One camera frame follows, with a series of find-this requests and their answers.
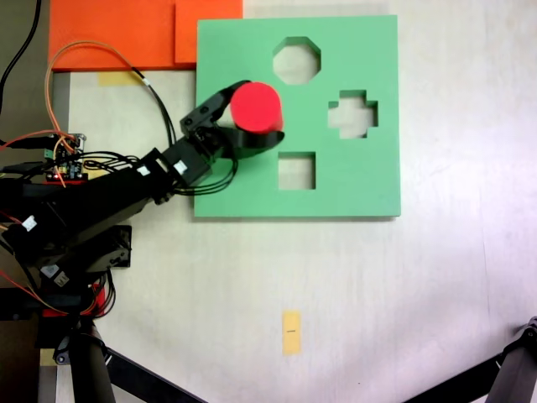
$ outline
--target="square hole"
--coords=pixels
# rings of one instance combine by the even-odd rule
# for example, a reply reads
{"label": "square hole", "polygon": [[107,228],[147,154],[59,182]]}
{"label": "square hole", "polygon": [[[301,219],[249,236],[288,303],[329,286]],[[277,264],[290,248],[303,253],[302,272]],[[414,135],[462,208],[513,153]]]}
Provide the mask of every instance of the square hole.
{"label": "square hole", "polygon": [[279,153],[278,188],[281,191],[315,189],[315,153]]}

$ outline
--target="octagonal hole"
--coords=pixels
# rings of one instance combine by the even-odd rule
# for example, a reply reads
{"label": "octagonal hole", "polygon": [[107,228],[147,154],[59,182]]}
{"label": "octagonal hole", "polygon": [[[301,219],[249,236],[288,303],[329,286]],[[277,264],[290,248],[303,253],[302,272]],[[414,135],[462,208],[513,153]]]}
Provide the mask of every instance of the octagonal hole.
{"label": "octagonal hole", "polygon": [[321,50],[305,36],[285,38],[274,50],[273,69],[285,84],[307,84],[321,71]]}

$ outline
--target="robotic arm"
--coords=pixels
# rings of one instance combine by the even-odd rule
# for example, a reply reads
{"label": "robotic arm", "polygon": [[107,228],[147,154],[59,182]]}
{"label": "robotic arm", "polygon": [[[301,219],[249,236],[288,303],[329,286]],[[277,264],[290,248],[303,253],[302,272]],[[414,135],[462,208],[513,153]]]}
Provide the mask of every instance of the robotic arm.
{"label": "robotic arm", "polygon": [[[184,137],[163,153],[153,149],[132,167],[54,190],[33,202],[26,200],[25,186],[20,188],[12,201],[27,206],[21,215],[27,218],[3,234],[19,263],[40,270],[62,290],[87,288],[106,270],[128,263],[130,234],[115,228],[117,224],[151,201],[161,204],[175,194],[206,194],[229,185],[240,159],[272,149],[284,139],[280,131],[258,134],[217,124],[233,94],[248,83],[219,91],[185,116],[180,121]],[[232,161],[227,180],[198,186],[220,158]]]}

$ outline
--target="black tripod leg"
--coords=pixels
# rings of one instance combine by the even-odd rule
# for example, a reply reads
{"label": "black tripod leg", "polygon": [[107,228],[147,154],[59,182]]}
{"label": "black tripod leg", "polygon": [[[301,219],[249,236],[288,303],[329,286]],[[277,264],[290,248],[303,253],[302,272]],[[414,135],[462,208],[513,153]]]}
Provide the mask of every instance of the black tripod leg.
{"label": "black tripod leg", "polygon": [[471,403],[490,391],[502,359],[498,354],[405,403]]}
{"label": "black tripod leg", "polygon": [[524,346],[505,357],[486,403],[530,403],[537,380],[537,362]]}
{"label": "black tripod leg", "polygon": [[76,403],[116,403],[102,345],[87,334],[74,334],[69,343],[70,371]]}
{"label": "black tripod leg", "polygon": [[146,403],[206,403],[110,348],[107,362],[112,383]]}

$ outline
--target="red wire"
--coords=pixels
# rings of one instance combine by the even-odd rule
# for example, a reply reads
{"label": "red wire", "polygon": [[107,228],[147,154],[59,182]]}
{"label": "red wire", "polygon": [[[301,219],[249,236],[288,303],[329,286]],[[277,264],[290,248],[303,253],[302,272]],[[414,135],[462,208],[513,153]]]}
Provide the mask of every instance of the red wire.
{"label": "red wire", "polygon": [[16,287],[20,288],[22,291],[24,291],[26,294],[28,294],[29,296],[31,296],[32,298],[34,298],[36,301],[38,301],[38,299],[35,297],[34,294],[32,294],[30,291],[26,290],[24,287],[22,287],[19,283],[16,283],[15,281],[11,280],[11,278],[6,275],[2,270],[0,270],[0,275],[6,279],[7,281],[9,281],[11,284],[15,285]]}

